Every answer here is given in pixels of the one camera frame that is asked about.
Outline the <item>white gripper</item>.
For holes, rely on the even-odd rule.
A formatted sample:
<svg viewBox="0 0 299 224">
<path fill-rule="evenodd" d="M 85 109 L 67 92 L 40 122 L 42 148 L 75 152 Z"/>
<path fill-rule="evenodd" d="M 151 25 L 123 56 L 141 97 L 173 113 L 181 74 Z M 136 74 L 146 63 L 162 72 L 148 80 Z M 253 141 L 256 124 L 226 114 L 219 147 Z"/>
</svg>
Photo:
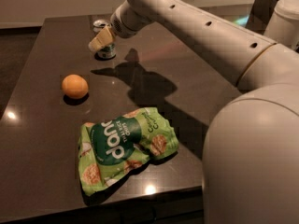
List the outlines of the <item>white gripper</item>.
<svg viewBox="0 0 299 224">
<path fill-rule="evenodd" d="M 121 38 L 130 38 L 145 26 L 152 24 L 152 21 L 137 14 L 130 4 L 125 1 L 114 11 L 110 18 L 110 23 L 111 28 L 105 26 L 89 43 L 90 51 L 97 52 L 112 44 L 115 41 L 115 35 Z"/>
</svg>

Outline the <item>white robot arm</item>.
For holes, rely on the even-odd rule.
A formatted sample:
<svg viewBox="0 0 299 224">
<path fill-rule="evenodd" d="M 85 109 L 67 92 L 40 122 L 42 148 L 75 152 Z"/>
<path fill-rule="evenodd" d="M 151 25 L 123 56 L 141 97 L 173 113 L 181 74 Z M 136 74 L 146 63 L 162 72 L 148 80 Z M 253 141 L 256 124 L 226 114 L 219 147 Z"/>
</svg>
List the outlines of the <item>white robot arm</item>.
<svg viewBox="0 0 299 224">
<path fill-rule="evenodd" d="M 206 134 L 205 224 L 299 224 L 297 53 L 181 0 L 125 0 L 89 48 L 154 21 L 243 92 Z"/>
</svg>

